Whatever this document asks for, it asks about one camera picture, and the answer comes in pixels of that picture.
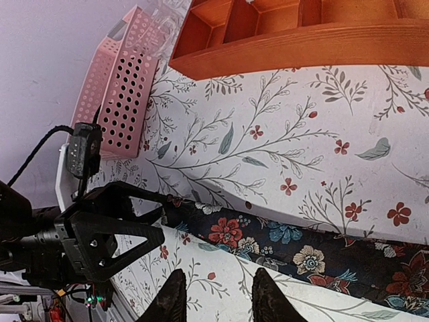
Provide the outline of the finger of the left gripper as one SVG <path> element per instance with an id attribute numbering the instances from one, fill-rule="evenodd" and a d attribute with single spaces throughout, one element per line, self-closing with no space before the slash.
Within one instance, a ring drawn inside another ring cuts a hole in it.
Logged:
<path id="1" fill-rule="evenodd" d="M 131 200 L 138 199 L 159 205 L 143 215 L 136 215 Z M 83 213 L 88 220 L 109 228 L 149 227 L 160 219 L 167 196 L 126 182 L 111 182 L 93 189 L 83 198 Z"/>

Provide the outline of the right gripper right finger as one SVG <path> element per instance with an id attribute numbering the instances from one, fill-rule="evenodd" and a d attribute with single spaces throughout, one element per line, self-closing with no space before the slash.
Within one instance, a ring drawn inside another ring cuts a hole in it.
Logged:
<path id="1" fill-rule="evenodd" d="M 265 268 L 258 268 L 253 277 L 252 311 L 255 322 L 307 322 Z"/>

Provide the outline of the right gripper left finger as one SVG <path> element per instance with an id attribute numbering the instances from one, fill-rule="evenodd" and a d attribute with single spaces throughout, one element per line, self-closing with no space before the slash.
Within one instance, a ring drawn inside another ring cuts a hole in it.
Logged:
<path id="1" fill-rule="evenodd" d="M 137 322 L 187 321 L 186 276 L 174 270 Z"/>

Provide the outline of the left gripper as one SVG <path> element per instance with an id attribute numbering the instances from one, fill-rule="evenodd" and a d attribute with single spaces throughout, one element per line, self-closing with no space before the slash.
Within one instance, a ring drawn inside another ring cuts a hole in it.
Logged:
<path id="1" fill-rule="evenodd" d="M 160 209 L 133 218 L 132 189 L 112 182 L 62 211 L 33 209 L 27 198 L 2 183 L 1 269 L 22 270 L 23 279 L 43 288 L 109 280 L 165 241 L 163 230 L 153 226 Z M 144 240 L 114 256 L 116 235 Z"/>

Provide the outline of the dark floral tie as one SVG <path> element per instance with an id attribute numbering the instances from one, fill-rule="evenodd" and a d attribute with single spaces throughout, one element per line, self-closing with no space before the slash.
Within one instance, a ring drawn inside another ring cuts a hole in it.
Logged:
<path id="1" fill-rule="evenodd" d="M 342 236 L 167 196 L 164 225 L 284 275 L 428 316 L 428 247 Z"/>

